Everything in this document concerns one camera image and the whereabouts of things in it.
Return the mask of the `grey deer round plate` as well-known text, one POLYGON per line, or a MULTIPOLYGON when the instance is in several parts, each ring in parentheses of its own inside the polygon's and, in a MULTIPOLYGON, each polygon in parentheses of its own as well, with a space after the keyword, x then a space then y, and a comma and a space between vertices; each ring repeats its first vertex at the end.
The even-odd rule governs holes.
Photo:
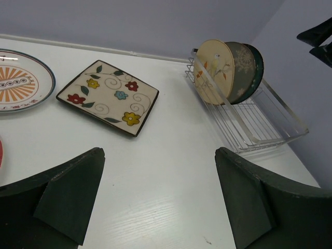
POLYGON ((227 99, 230 104, 234 104, 251 86, 255 76, 255 59, 250 49, 242 43, 229 41, 226 45, 234 60, 233 85, 227 99))

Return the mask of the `square cream flower plate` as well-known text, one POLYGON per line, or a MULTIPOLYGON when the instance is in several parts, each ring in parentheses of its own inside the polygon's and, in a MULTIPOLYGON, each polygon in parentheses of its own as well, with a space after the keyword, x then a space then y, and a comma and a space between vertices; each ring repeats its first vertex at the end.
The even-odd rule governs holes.
POLYGON ((59 93, 58 101, 137 137, 159 90, 102 60, 96 60, 59 93))

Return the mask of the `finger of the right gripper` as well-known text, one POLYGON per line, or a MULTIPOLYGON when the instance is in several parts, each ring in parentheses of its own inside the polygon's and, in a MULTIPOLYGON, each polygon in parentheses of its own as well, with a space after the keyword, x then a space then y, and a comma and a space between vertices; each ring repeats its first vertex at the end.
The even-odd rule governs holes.
POLYGON ((312 47, 319 47, 331 36, 331 20, 332 18, 329 18, 321 24, 301 32, 296 38, 312 47))
POLYGON ((331 67, 331 46, 323 45, 312 48, 309 53, 319 59, 321 62, 331 67))

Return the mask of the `dark blue blossom plate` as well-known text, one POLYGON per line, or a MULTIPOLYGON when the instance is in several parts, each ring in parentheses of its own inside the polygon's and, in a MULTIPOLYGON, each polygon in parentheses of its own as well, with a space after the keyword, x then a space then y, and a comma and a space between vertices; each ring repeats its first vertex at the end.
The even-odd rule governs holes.
POLYGON ((250 49, 250 51, 252 52, 252 54, 254 55, 254 59, 255 59, 255 76, 254 79, 252 81, 251 86, 249 87, 249 89, 241 96, 239 102, 243 102, 245 100, 247 100, 249 97, 251 97, 256 90, 258 89, 262 78, 264 76, 264 59, 261 55, 261 53, 259 52, 259 50, 257 50, 254 46, 250 45, 250 44, 244 44, 246 47, 248 47, 250 49))

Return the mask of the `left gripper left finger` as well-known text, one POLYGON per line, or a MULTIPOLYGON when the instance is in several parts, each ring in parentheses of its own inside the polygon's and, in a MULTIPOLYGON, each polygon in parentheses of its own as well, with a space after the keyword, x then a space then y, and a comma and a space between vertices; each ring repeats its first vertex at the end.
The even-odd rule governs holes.
POLYGON ((1 248, 83 245, 105 164, 95 147, 59 166, 1 186, 1 248))

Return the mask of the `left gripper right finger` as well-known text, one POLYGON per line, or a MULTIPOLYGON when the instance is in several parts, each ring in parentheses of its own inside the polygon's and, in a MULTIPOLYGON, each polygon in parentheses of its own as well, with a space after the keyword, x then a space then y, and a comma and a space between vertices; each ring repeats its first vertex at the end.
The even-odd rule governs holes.
POLYGON ((331 248, 331 191, 283 177, 225 147, 216 169, 236 248, 331 248))

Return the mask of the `teal and red round plate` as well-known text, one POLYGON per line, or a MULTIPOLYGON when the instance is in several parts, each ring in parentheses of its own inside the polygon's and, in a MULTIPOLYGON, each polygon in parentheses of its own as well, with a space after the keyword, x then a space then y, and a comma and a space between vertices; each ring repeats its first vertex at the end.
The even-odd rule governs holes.
POLYGON ((2 139, 0 139, 0 168, 4 163, 4 143, 2 139))

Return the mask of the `white orange sunburst round plate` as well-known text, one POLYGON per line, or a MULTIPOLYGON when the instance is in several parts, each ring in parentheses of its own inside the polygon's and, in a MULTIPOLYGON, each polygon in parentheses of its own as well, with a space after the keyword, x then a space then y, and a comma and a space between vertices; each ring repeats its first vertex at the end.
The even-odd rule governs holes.
POLYGON ((56 77, 40 59, 1 49, 1 114, 33 108, 45 102, 56 88, 56 77))

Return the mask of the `cream bird plate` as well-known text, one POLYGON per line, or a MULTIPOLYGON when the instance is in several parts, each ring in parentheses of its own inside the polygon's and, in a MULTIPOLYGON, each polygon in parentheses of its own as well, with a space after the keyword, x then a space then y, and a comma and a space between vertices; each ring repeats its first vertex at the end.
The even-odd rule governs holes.
POLYGON ((217 89, 229 97, 234 78, 234 59, 230 48, 220 40, 205 41, 197 50, 196 56, 207 71, 194 62, 193 76, 195 87, 208 104, 223 105, 217 89))

